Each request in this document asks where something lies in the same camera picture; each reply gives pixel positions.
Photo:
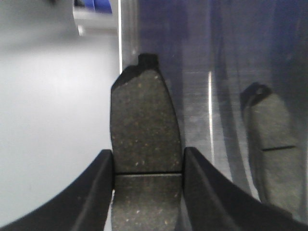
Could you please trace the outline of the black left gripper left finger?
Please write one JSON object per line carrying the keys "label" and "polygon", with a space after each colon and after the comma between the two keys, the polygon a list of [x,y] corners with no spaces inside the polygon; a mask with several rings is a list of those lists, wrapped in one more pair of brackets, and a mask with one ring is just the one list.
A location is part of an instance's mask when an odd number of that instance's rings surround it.
{"label": "black left gripper left finger", "polygon": [[113,189],[113,157],[102,150],[85,171],[50,201],[2,231],[102,231]]}

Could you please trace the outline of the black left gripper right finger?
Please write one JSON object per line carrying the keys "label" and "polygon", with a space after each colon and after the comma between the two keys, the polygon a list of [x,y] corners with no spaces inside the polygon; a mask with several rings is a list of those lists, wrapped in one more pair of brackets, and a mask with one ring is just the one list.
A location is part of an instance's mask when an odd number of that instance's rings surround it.
{"label": "black left gripper right finger", "polygon": [[306,231],[221,174],[196,148],[184,150],[184,198],[194,231]]}

